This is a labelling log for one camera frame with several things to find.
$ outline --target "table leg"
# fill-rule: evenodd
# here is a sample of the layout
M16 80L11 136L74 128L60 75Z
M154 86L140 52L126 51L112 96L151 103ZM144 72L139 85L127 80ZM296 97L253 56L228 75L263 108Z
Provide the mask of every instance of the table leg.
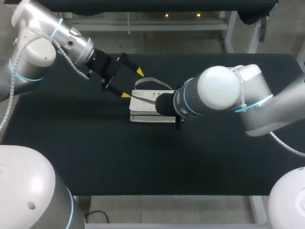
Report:
M232 11L229 18L228 29L224 36L224 47L227 53L234 53L234 48L232 45L232 35L235 27L236 18L237 18L237 12Z
M256 53L259 44L260 30L261 30L261 20L259 20L255 24L255 29L247 53Z
M256 224L266 224L267 215L262 196L250 196L250 203Z

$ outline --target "black tabletop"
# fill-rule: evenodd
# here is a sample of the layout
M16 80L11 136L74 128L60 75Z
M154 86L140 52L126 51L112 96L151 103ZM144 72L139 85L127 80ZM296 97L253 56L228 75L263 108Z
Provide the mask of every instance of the black tabletop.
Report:
M19 4L20 0L5 0ZM94 15L101 12L238 11L246 24L269 15L278 0L38 0L54 12Z
M172 87L215 66L258 64L273 94L301 69L290 55L130 55L146 77ZM113 84L131 92L138 76L121 69ZM2 144L45 155L73 195L268 195L285 173L305 166L270 136L249 137L237 114L174 124L129 121L129 99L101 92L58 57L41 86L22 95ZM305 121L276 134L302 151Z

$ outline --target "white cable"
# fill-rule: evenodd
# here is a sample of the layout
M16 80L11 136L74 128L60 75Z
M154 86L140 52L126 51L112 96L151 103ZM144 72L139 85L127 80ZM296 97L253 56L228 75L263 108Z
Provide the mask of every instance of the white cable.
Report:
M281 141L273 132L270 132L270 135L279 143L281 144L284 148L286 148L287 150L289 150L290 152L293 152L295 154L298 154L299 156L304 156L305 157L305 153L302 153L300 151L297 151L293 148L291 148L289 145L285 144L283 141Z
M85 73L82 73L80 70L78 70L75 67L75 65L73 64L71 59L68 57L68 55L64 52L64 50L61 48L61 46L55 40L53 40L53 39L51 39L51 42L56 46L56 48L58 48L58 51L61 52L61 54L66 59L66 61L70 64L70 66L73 68L73 70L76 71L77 74L81 75L84 79L89 80L89 77L86 76Z
M31 44L33 41L39 39L39 38L45 38L47 40L50 41L50 38L48 38L47 36L43 35L43 34L35 34L31 39L29 39L27 42L24 43L24 45L19 49L17 56L16 56L16 61L13 64L13 70L11 72L11 78L10 78L10 96L9 96L9 104L8 107L6 109L4 118L0 124L0 132L3 129L4 125L6 124L9 115L10 115L10 110L11 107L13 105L13 97L14 97L14 91L15 91L15 76L16 76L16 71L17 71L17 67L18 67L18 63L21 57L22 52L24 51L24 49ZM71 59L68 57L68 55L63 51L63 49L61 48L61 46L53 39L51 39L51 42L58 48L58 50L61 52L61 54L63 55L63 57L68 61L68 63L70 64L70 66L73 68L74 71L76 71L76 73L78 73L79 75L81 75L83 78L85 78L86 80L89 80L88 76L86 76L84 73L82 73L81 71L79 71L75 65L73 64L73 62L71 61Z

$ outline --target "robotic arm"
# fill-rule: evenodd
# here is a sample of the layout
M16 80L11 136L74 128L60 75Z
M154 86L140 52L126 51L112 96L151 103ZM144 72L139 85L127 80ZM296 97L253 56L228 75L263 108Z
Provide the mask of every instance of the robotic arm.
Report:
M174 95L160 95L156 109L184 118L231 110L240 115L249 136L266 135L305 117L304 81L303 75L273 96L257 65L215 66L185 82Z
M81 35L63 19L57 18L53 12L34 0L23 0L15 10L11 23L19 30L19 36L9 62L0 66L0 102L9 97L11 73L17 59L19 61L14 94L31 91L39 85L56 58L52 41L66 51L71 65L86 64L90 69L89 74L98 73L102 77L103 90L108 89L119 96L123 94L109 85L120 64L142 75L141 69L129 61L125 54L115 60L103 51L95 49L91 38ZM43 37L30 42L37 34ZM26 42L30 44L18 56L19 50Z

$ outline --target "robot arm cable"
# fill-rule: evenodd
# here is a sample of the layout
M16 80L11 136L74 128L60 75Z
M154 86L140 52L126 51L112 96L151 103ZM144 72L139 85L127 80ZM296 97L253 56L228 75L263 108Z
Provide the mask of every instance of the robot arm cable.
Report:
M15 77L16 77L16 73L17 73L17 68L18 68L18 63L20 60L20 57L23 53L23 51L26 49L26 47L31 44L33 41L39 39L39 38L45 38L49 41L52 42L52 44L60 51L60 53L63 55L63 57L65 58L65 60L67 60L67 62L69 63L69 65L73 68L73 70L81 75L84 79L88 80L89 78L82 73L81 71L79 71L75 65L73 64L73 62L71 61L71 59L68 57L68 55L64 52L64 50L61 48L61 46L54 40L51 39L43 34L35 34L31 39L29 39L27 42L24 43L24 45L19 49L18 54L16 56L16 61L15 63L12 65L12 73L11 73L11 78L10 78L10 96L9 96L9 103L5 112L5 115L3 117L3 120L0 124L0 132L3 129L4 125L6 124L9 115L10 115L10 111L11 111L11 107L13 104L13 97L14 97L14 91L15 91Z

